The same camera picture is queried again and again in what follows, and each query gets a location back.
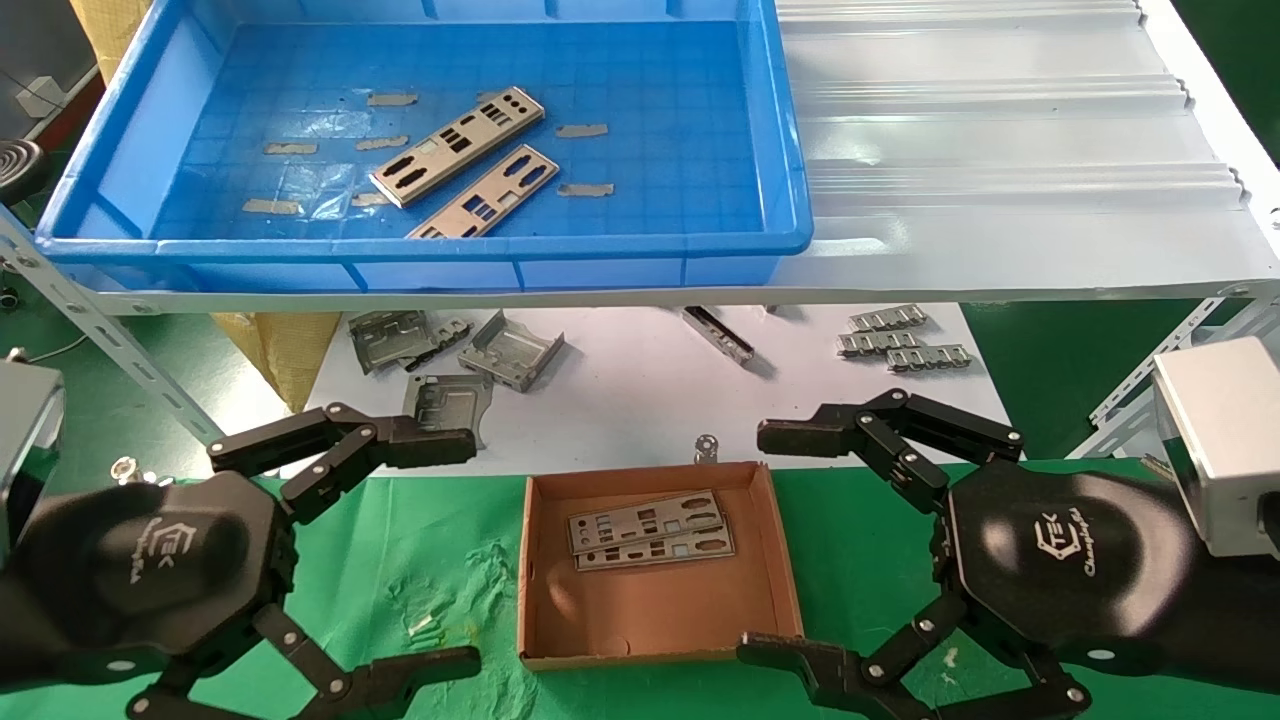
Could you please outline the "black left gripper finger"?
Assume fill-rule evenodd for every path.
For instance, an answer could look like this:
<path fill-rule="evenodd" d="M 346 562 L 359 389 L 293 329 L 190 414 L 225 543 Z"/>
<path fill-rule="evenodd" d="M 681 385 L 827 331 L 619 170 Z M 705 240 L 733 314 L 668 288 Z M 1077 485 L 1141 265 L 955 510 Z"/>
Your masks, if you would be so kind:
<path fill-rule="evenodd" d="M 282 487 L 282 507 L 310 524 L 374 470 L 467 462 L 477 454 L 472 430 L 425 430 L 411 416 L 369 416 L 344 404 L 316 407 L 227 436 L 207 447 L 212 469 L 257 477 L 305 459 L 314 461 Z"/>

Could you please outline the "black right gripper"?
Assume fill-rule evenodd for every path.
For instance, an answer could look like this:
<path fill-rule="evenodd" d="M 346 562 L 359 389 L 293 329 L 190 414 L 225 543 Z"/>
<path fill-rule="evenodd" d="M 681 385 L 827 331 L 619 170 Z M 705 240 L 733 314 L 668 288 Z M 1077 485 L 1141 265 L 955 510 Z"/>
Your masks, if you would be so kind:
<path fill-rule="evenodd" d="M 1167 482 L 992 462 L 951 486 L 940 538 L 946 584 L 970 605 L 941 594 L 869 656 L 746 632 L 739 661 L 792 673 L 813 705 L 865 719 L 1075 719 L 1092 696 L 1057 660 L 1277 689 L 1277 561 L 1213 556 Z M 1019 655 L 1029 684 L 931 707 L 902 679 L 966 619 L 992 655 Z"/>

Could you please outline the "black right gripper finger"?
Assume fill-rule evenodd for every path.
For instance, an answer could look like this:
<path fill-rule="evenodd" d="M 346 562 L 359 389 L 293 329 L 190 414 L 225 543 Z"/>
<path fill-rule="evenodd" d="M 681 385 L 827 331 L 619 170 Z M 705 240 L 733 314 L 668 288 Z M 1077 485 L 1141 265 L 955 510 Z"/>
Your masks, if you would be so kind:
<path fill-rule="evenodd" d="M 948 475 L 915 443 L 965 462 L 1015 462 L 1021 433 L 952 405 L 888 389 L 864 404 L 822 404 L 806 420 L 765 419 L 756 447 L 767 455 L 841 457 L 864 461 L 919 512 L 941 512 Z"/>

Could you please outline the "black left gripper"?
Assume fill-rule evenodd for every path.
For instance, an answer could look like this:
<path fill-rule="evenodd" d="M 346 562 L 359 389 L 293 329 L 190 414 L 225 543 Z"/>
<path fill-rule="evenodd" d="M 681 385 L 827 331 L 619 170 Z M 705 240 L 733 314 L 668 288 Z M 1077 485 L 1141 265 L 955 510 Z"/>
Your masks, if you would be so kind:
<path fill-rule="evenodd" d="M 262 638 L 315 688 L 296 719 L 402 719 L 424 687 L 481 671 L 474 646 L 342 670 L 280 606 L 297 562 L 287 512 L 233 471 L 46 498 L 3 568 L 3 689 L 168 667 L 128 719 L 246 719 L 189 692 Z"/>

